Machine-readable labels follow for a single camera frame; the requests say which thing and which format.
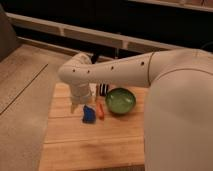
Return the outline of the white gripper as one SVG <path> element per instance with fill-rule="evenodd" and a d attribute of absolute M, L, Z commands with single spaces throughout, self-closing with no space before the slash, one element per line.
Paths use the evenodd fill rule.
<path fill-rule="evenodd" d="M 70 107 L 70 113 L 73 114 L 78 105 L 76 104 L 86 104 L 91 100 L 91 89 L 88 83 L 79 85 L 70 85 L 70 99 L 74 103 Z"/>

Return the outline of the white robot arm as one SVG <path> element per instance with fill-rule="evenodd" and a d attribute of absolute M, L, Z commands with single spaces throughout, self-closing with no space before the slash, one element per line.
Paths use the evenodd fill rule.
<path fill-rule="evenodd" d="M 91 83 L 146 87 L 145 171 L 213 171 L 213 53 L 150 52 L 93 64 L 79 53 L 59 69 L 76 104 Z"/>

